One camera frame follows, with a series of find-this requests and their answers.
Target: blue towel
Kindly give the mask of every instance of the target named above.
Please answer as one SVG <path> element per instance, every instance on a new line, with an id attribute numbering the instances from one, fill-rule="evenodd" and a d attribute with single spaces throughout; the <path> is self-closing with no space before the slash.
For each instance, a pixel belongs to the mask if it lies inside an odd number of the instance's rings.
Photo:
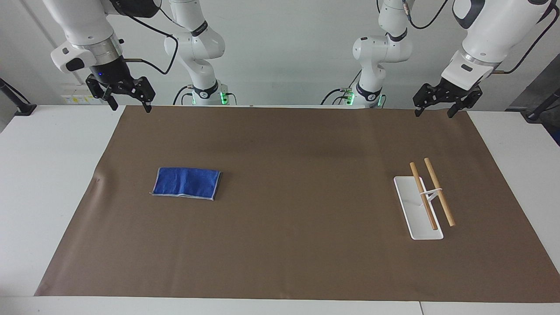
<path id="1" fill-rule="evenodd" d="M 152 195 L 214 200 L 221 174 L 209 169 L 160 168 Z"/>

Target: wooden dowel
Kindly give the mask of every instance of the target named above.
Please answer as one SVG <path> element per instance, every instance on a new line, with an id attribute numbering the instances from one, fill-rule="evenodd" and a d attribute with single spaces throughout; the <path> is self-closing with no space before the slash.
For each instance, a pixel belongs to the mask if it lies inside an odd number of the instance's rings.
<path id="1" fill-rule="evenodd" d="M 416 169 L 416 164 L 414 162 L 410 162 L 410 169 L 412 170 L 412 175 L 414 175 L 414 179 L 416 180 L 416 186 L 418 186 L 418 192 L 420 193 L 420 198 L 422 198 L 422 203 L 424 203 L 424 208 L 426 208 L 426 213 L 428 214 L 428 218 L 430 219 L 432 230 L 437 230 L 436 219 L 433 218 L 430 204 L 428 203 L 426 194 L 423 193 L 424 188 L 422 187 L 422 182 L 420 181 L 420 176 L 418 175 L 418 169 Z"/>
<path id="2" fill-rule="evenodd" d="M 436 172 L 433 170 L 432 162 L 430 162 L 429 158 L 425 158 L 424 162 L 426 163 L 426 167 L 428 167 L 428 172 L 430 173 L 430 177 L 432 178 L 433 185 L 436 189 L 441 188 L 440 181 L 437 179 Z M 449 209 L 449 205 L 447 204 L 447 199 L 445 199 L 444 191 L 440 190 L 438 192 L 440 197 L 441 206 L 444 208 L 445 216 L 447 217 L 447 222 L 449 222 L 449 226 L 455 226 L 455 219 L 453 218 L 453 214 L 451 214 L 451 210 Z"/>

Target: brown mat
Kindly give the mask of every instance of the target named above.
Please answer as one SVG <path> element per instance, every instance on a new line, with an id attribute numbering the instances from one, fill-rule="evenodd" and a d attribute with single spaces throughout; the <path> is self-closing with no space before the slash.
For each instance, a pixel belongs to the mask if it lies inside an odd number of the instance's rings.
<path id="1" fill-rule="evenodd" d="M 393 185 L 429 156 L 457 226 L 411 240 Z M 216 201 L 155 197 L 217 169 Z M 128 106 L 35 295 L 560 302 L 466 113 Z"/>

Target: white robot link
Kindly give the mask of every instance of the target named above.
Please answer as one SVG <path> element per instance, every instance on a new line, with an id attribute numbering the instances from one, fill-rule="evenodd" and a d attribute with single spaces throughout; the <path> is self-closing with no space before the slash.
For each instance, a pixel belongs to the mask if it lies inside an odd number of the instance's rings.
<path id="1" fill-rule="evenodd" d="M 412 9 L 414 0 L 408 1 Z M 352 53 L 362 66 L 358 82 L 352 85 L 354 105 L 373 107 L 381 94 L 385 69 L 380 63 L 407 61 L 412 54 L 412 41 L 408 34 L 407 12 L 402 0 L 384 0 L 380 8 L 379 26 L 385 36 L 365 36 L 354 43 Z"/>
<path id="2" fill-rule="evenodd" d="M 125 94 L 139 100 L 149 113 L 156 93 L 146 77 L 134 79 L 127 65 L 127 62 L 145 61 L 123 57 L 121 44 L 124 41 L 117 38 L 106 16 L 124 15 L 140 22 L 137 17 L 153 17 L 160 10 L 161 0 L 43 0 L 43 2 L 55 21 L 62 27 L 67 39 L 51 53 L 54 64 L 64 73 L 90 68 L 92 74 L 86 79 L 87 86 L 94 97 L 107 101 L 113 110 L 117 109 L 118 104 L 112 94 Z M 170 0 L 170 2 L 177 23 L 191 31 L 188 38 L 180 34 L 177 39 L 177 50 L 182 63 L 191 74 L 194 82 L 193 89 L 201 100 L 214 101 L 214 92 L 224 87 L 216 80 L 212 66 L 199 59 L 217 58 L 223 55 L 225 50 L 223 39 L 208 27 L 199 0 Z M 171 34 L 158 32 L 167 35 L 168 40 L 172 40 Z M 169 72 L 169 68 L 165 72 L 159 71 L 165 75 Z"/>
<path id="3" fill-rule="evenodd" d="M 420 116 L 428 106 L 454 103 L 448 117 L 472 108 L 482 96 L 479 83 L 496 72 L 511 48 L 556 9 L 556 0 L 455 0 L 453 15 L 467 30 L 437 86 L 424 84 L 413 101 Z"/>

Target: table surface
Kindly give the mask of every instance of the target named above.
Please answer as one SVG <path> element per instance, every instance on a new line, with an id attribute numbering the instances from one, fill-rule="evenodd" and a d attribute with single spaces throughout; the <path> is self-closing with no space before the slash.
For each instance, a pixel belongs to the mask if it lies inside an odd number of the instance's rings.
<path id="1" fill-rule="evenodd" d="M 560 303 L 32 297 L 123 108 L 40 106 L 0 133 L 0 313 L 560 314 Z M 469 115 L 560 270 L 560 148 L 517 113 Z"/>

